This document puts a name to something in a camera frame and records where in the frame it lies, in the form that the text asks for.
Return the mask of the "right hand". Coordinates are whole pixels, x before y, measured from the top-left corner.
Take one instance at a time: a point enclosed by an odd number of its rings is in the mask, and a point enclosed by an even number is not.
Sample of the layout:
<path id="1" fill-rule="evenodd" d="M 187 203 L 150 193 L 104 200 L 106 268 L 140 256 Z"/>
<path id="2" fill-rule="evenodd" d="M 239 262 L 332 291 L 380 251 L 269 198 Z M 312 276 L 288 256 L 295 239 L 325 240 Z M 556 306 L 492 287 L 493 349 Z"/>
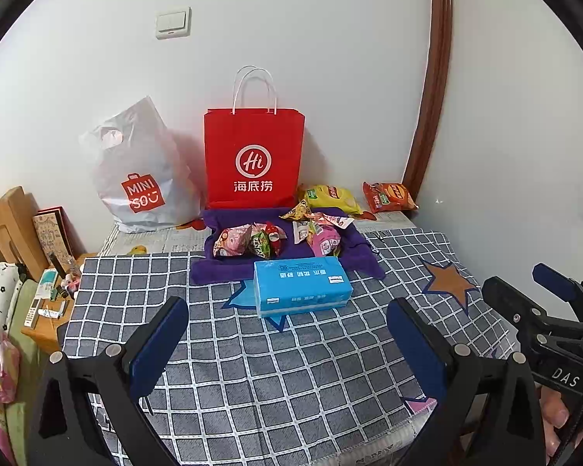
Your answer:
<path id="1" fill-rule="evenodd" d="M 539 403 L 545 432 L 546 462 L 549 462 L 560 444 L 556 430 L 564 427 L 570 414 L 561 393 L 549 387 L 539 387 Z"/>

